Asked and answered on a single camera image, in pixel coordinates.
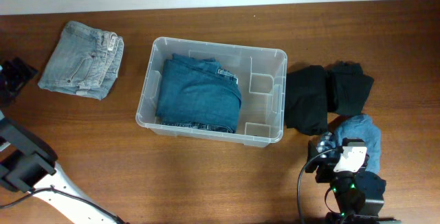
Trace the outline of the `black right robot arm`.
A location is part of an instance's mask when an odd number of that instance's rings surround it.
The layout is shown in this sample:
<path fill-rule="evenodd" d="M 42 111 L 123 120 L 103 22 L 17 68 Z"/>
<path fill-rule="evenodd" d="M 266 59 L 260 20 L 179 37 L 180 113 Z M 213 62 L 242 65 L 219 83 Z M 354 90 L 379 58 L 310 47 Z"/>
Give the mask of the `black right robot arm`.
<path fill-rule="evenodd" d="M 317 183 L 329 184 L 338 211 L 330 210 L 323 223 L 398 224 L 393 217 L 379 217 L 384 206 L 386 181 L 366 170 L 369 156 L 361 139 L 343 139 L 341 146 L 319 151 L 308 143 L 307 162 L 300 174 L 316 173 Z"/>

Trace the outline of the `dark blue jeans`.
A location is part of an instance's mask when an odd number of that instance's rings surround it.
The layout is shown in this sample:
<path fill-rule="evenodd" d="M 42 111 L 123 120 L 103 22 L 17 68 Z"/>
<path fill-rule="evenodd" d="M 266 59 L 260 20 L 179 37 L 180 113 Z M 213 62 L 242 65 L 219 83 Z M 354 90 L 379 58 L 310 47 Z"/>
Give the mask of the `dark blue jeans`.
<path fill-rule="evenodd" d="M 173 54 L 165 61 L 156 116 L 163 125 L 235 133 L 239 79 L 214 58 Z"/>

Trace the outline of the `light blue jeans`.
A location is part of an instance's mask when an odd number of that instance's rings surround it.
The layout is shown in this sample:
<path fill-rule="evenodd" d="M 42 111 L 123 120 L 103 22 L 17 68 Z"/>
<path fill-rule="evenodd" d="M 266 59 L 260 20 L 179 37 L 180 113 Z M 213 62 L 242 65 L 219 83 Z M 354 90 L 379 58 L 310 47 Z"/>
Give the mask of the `light blue jeans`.
<path fill-rule="evenodd" d="M 38 82 L 41 89 L 104 99 L 118 78 L 124 41 L 115 32 L 69 21 Z"/>

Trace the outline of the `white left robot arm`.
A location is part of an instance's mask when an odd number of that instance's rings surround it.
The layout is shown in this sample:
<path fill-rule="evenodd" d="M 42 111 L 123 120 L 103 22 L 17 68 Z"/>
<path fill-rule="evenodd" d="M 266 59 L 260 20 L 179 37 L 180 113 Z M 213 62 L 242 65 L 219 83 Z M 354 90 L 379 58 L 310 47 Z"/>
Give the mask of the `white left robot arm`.
<path fill-rule="evenodd" d="M 36 197 L 72 223 L 125 223 L 73 183 L 57 162 L 58 155 L 47 143 L 1 114 L 1 150 L 9 146 L 13 146 L 14 151 L 1 160 L 1 187 L 11 192 L 23 192 L 25 196 L 2 205 L 2 210 Z"/>

